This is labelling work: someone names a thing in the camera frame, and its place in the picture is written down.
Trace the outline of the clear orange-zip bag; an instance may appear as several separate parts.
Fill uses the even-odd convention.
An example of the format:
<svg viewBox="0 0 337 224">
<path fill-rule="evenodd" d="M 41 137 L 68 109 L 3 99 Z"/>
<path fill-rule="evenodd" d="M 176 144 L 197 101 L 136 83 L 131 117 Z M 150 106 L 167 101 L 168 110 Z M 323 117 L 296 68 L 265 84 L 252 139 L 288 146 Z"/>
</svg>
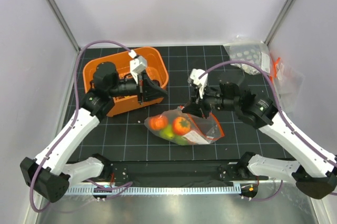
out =
<svg viewBox="0 0 337 224">
<path fill-rule="evenodd" d="M 183 106 L 167 110 L 145 120 L 154 135 L 180 146 L 209 145 L 224 137 L 218 119 L 210 113 L 207 118 L 182 112 Z"/>
</svg>

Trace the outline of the orange toy persimmon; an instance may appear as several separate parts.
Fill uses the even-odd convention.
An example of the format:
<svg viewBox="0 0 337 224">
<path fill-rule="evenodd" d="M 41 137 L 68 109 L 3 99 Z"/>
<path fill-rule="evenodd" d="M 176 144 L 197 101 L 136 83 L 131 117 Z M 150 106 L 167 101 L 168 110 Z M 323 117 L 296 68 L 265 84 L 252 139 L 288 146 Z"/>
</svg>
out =
<svg viewBox="0 0 337 224">
<path fill-rule="evenodd" d="M 191 130 L 191 123 L 184 117 L 177 117 L 172 122 L 172 128 L 176 135 L 183 136 Z"/>
</svg>

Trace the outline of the green toy apple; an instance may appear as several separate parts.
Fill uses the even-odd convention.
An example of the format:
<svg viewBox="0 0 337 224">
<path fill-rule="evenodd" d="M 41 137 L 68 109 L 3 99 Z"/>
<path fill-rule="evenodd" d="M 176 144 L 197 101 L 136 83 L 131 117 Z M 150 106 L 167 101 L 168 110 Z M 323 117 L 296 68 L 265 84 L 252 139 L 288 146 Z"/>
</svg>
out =
<svg viewBox="0 0 337 224">
<path fill-rule="evenodd" d="M 169 124 L 162 130 L 160 130 L 160 137 L 166 140 L 173 140 L 175 137 L 175 134 L 173 132 L 172 125 Z"/>
</svg>

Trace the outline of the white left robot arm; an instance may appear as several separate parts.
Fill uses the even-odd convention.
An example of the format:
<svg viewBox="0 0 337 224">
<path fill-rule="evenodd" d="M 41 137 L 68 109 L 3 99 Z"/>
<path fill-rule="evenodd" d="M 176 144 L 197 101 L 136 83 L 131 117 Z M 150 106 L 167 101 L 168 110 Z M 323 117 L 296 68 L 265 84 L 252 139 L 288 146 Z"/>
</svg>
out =
<svg viewBox="0 0 337 224">
<path fill-rule="evenodd" d="M 90 178 L 100 182 L 110 179 L 111 161 L 93 154 L 75 164 L 67 164 L 84 138 L 96 128 L 114 107 L 115 97 L 136 96 L 137 101 L 153 101 L 167 96 L 167 91 L 151 80 L 145 66 L 133 67 L 130 78 L 120 78 L 115 64 L 100 63 L 93 74 L 91 88 L 54 140 L 35 158 L 24 158 L 20 164 L 29 193 L 35 192 L 49 202 L 60 200 L 67 189 Z"/>
</svg>

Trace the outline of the green toy lime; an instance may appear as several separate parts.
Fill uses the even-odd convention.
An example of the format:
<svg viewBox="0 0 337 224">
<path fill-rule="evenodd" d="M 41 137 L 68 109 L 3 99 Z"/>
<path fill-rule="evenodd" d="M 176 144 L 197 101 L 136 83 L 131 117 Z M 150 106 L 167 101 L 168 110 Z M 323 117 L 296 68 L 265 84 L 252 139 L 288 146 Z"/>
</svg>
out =
<svg viewBox="0 0 337 224">
<path fill-rule="evenodd" d="M 174 138 L 174 141 L 177 145 L 180 145 L 180 146 L 189 145 L 189 141 L 183 136 L 176 135 Z"/>
</svg>

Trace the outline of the orange plastic basket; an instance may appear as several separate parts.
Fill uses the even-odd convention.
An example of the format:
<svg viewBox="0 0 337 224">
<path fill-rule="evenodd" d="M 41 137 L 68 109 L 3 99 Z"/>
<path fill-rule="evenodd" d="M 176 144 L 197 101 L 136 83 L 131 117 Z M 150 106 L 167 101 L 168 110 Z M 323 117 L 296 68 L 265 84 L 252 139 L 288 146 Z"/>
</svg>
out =
<svg viewBox="0 0 337 224">
<path fill-rule="evenodd" d="M 143 56 L 147 60 L 146 72 L 149 78 L 151 80 L 158 81 L 160 87 L 166 90 L 166 86 L 169 82 L 169 75 L 160 52 L 153 47 L 140 47 L 134 50 L 137 54 Z M 92 56 L 89 56 L 87 60 L 88 62 L 83 65 L 84 68 L 82 70 L 85 92 L 88 92 L 90 89 L 90 81 L 93 79 L 93 74 L 100 63 L 113 62 L 120 77 L 124 77 L 130 72 L 131 58 L 129 57 L 128 52 L 122 51 L 122 49 L 103 49 L 101 52 L 101 57 L 93 58 Z M 131 110 L 159 104 L 163 100 L 164 98 L 161 97 L 153 101 L 145 101 L 142 104 L 139 104 L 136 96 L 123 96 L 121 98 L 114 98 L 115 105 L 107 114 L 107 116 L 113 117 Z"/>
</svg>

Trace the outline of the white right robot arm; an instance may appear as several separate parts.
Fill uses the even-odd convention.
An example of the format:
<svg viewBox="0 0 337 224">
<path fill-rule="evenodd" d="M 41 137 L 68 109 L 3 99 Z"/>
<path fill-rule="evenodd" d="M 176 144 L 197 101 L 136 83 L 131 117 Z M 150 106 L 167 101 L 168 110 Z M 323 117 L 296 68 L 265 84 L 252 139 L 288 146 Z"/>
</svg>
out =
<svg viewBox="0 0 337 224">
<path fill-rule="evenodd" d="M 219 88 L 209 87 L 207 77 L 202 69 L 193 69 L 190 73 L 188 83 L 194 87 L 195 95 L 183 108 L 184 113 L 207 118 L 213 111 L 231 111 L 244 124 L 272 138 L 294 158 L 286 161 L 247 151 L 236 164 L 240 178 L 280 179 L 294 184 L 314 199 L 333 193 L 336 189 L 336 155 L 304 134 L 273 100 L 251 93 L 244 76 L 223 73 Z"/>
</svg>

